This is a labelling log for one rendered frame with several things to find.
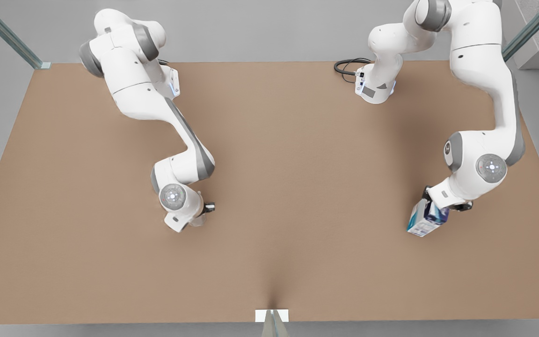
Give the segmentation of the blue and white carton box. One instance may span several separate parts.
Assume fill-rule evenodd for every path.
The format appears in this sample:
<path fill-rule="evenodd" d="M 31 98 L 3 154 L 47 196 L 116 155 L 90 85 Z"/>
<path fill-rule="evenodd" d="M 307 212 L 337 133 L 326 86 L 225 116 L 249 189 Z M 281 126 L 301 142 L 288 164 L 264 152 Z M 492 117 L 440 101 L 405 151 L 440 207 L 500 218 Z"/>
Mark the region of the blue and white carton box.
<path fill-rule="evenodd" d="M 431 200 L 422 198 L 413 207 L 407 232 L 424 237 L 448 220 L 449 211 L 447 207 L 439 209 Z"/>

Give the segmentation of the silver frame post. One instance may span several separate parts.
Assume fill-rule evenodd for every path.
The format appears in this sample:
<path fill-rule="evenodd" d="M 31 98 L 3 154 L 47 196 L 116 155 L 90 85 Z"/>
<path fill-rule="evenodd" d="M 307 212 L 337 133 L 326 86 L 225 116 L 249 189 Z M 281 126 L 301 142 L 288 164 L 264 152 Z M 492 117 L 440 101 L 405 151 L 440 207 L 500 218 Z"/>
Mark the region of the silver frame post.
<path fill-rule="evenodd" d="M 289 322 L 288 309 L 257 309 L 255 322 L 263 322 L 262 337 L 290 337 L 285 322 Z"/>
<path fill-rule="evenodd" d="M 539 0 L 503 0 L 503 59 L 539 70 Z"/>
<path fill-rule="evenodd" d="M 34 70 L 48 70 L 51 68 L 51 62 L 43 62 L 1 19 L 0 37 Z"/>

